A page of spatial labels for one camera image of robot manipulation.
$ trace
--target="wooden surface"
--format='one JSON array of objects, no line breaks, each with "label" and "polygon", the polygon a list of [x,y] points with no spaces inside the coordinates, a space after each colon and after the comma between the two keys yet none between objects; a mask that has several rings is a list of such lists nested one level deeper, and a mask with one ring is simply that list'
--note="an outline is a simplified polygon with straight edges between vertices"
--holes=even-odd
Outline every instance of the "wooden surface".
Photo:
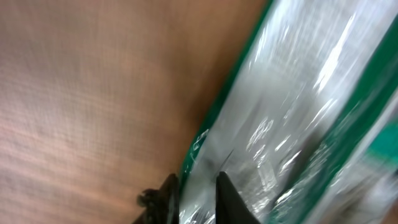
[{"label": "wooden surface", "polygon": [[0,0],[0,224],[131,223],[265,0]]}]

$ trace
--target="package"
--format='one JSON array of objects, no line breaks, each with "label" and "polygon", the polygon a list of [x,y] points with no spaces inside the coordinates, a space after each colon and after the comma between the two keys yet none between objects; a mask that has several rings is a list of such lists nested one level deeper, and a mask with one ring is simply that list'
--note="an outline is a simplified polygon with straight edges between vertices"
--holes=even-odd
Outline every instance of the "package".
[{"label": "package", "polygon": [[398,2],[280,0],[266,12],[183,163],[181,223],[214,223],[221,170],[266,219],[348,101]]},{"label": "package", "polygon": [[[396,188],[396,176],[392,174],[394,169],[386,172],[381,169],[380,164],[384,164],[382,162],[379,162],[379,169],[365,166],[359,158],[362,158],[364,150],[385,125],[392,111],[397,108],[397,94],[391,99],[398,86],[397,39],[398,19],[395,19],[369,61],[349,102],[317,146],[305,170],[275,201],[268,223],[293,224],[303,223],[305,220],[307,223],[360,223],[361,219],[377,221],[375,218],[361,215],[353,216],[354,221],[346,218],[343,222],[335,218],[341,215],[341,211],[350,210],[355,206],[361,209],[368,207],[369,201],[374,200],[377,195],[382,198],[378,194],[382,185],[387,186],[387,189],[391,186],[389,192]],[[390,103],[386,108],[385,104],[388,101]],[[386,155],[381,151],[370,152]],[[365,161],[377,161],[367,159],[372,158],[368,154],[364,158]],[[347,189],[352,194],[344,193]],[[338,200],[336,195],[339,194],[347,196],[347,201]],[[380,207],[388,207],[394,201],[394,197],[394,194],[390,194],[391,201],[380,203],[383,205]]]},{"label": "package", "polygon": [[[398,96],[329,185],[304,223],[382,222],[398,197]],[[392,117],[367,148],[374,135]]]}]

